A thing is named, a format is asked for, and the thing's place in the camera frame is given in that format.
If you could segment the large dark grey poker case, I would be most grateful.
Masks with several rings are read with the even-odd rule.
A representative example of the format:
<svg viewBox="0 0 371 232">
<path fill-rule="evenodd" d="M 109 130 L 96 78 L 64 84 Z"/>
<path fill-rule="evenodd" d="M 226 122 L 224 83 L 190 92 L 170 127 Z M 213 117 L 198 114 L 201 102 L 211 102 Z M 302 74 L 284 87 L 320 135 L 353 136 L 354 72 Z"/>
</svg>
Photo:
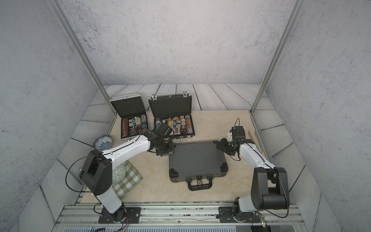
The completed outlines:
<svg viewBox="0 0 371 232">
<path fill-rule="evenodd" d="M 169 178 L 186 182 L 190 191 L 210 189 L 213 179 L 224 177 L 229 167 L 214 142 L 179 144 L 169 155 Z"/>
</svg>

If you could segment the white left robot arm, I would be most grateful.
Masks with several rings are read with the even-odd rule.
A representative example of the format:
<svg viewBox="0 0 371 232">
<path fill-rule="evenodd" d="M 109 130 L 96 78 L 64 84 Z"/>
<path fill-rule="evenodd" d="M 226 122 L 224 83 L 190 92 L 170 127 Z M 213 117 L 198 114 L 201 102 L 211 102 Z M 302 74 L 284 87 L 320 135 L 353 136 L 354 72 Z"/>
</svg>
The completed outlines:
<svg viewBox="0 0 371 232">
<path fill-rule="evenodd" d="M 176 145 L 169 139 L 173 130 L 165 123 L 158 129 L 142 132 L 136 138 L 117 147 L 91 151 L 80 172 L 80 179 L 91 190 L 108 213 L 124 210 L 123 203 L 113 187 L 113 171 L 132 157 L 155 149 L 156 155 L 173 153 Z"/>
</svg>

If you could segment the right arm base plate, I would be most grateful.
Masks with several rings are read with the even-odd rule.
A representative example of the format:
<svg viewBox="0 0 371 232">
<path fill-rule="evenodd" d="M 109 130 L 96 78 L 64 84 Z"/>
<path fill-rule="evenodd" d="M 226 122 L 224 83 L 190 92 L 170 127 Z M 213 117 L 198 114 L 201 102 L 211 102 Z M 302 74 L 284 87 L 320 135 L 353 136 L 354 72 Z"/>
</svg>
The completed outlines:
<svg viewBox="0 0 371 232">
<path fill-rule="evenodd" d="M 239 212 L 233 207 L 222 206 L 218 208 L 219 214 L 216 218 L 219 219 L 221 223 L 259 223 L 260 218 L 257 214 L 253 212 Z"/>
</svg>

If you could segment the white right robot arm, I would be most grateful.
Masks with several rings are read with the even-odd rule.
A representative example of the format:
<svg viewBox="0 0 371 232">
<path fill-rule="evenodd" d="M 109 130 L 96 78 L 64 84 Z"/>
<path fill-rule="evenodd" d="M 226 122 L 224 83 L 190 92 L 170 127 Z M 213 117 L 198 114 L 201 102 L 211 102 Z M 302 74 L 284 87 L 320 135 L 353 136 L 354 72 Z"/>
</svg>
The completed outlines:
<svg viewBox="0 0 371 232">
<path fill-rule="evenodd" d="M 231 215 L 238 223 L 260 211 L 289 210 L 288 174 L 284 168 L 276 167 L 258 150 L 255 142 L 246 138 L 242 126 L 231 128 L 228 137 L 214 141 L 216 147 L 229 156 L 238 155 L 253 169 L 251 193 L 237 197 L 226 215 Z"/>
</svg>

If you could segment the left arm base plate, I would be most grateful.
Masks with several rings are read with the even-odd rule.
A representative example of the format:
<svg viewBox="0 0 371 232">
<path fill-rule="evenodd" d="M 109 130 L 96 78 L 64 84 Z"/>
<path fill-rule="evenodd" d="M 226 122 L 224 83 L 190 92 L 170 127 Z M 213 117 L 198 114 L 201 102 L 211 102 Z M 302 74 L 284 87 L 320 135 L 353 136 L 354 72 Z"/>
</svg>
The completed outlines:
<svg viewBox="0 0 371 232">
<path fill-rule="evenodd" d="M 103 208 L 98 224 L 138 224 L 141 210 L 140 207 L 121 207 L 115 213 L 109 213 L 106 208 Z"/>
</svg>

